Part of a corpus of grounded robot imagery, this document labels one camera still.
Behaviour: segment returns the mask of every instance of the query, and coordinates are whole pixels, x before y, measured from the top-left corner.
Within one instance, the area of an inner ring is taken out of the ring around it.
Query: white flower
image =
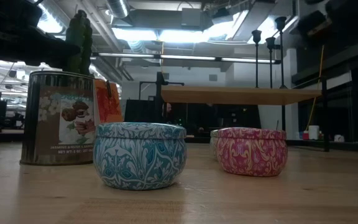
[[[46,121],[47,120],[47,110],[39,109],[38,110],[38,121]]]
[[[49,113],[55,115],[60,112],[60,103],[57,100],[52,100],[52,103],[49,106]]]
[[[40,97],[40,108],[49,106],[49,104],[50,104],[50,100],[47,96]]]

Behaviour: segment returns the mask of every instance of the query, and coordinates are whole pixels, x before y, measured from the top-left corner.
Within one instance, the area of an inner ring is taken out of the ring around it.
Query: wooden shelf
[[[229,105],[289,105],[320,96],[321,90],[163,86],[167,103],[214,103]]]

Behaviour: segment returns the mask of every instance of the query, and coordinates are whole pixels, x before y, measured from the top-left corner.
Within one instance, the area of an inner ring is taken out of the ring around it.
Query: cactus
[[[92,28],[84,11],[78,10],[74,18],[70,20],[70,25],[66,31],[66,42],[79,46],[81,52],[68,58],[63,71],[90,75]]]

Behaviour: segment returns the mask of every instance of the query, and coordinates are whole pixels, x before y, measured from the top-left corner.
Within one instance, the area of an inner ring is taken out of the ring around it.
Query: table surface
[[[358,153],[290,148],[277,177],[224,172],[207,144],[188,144],[173,186],[105,186],[92,164],[19,165],[0,144],[0,223],[358,223]]]
[[[163,86],[161,96],[167,103],[289,105],[321,96],[321,90]]]

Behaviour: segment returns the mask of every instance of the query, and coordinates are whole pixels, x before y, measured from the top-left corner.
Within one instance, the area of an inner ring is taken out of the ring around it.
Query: blue patterned tin
[[[168,187],[186,164],[186,129],[155,123],[106,123],[96,130],[93,162],[102,181],[126,190]]]

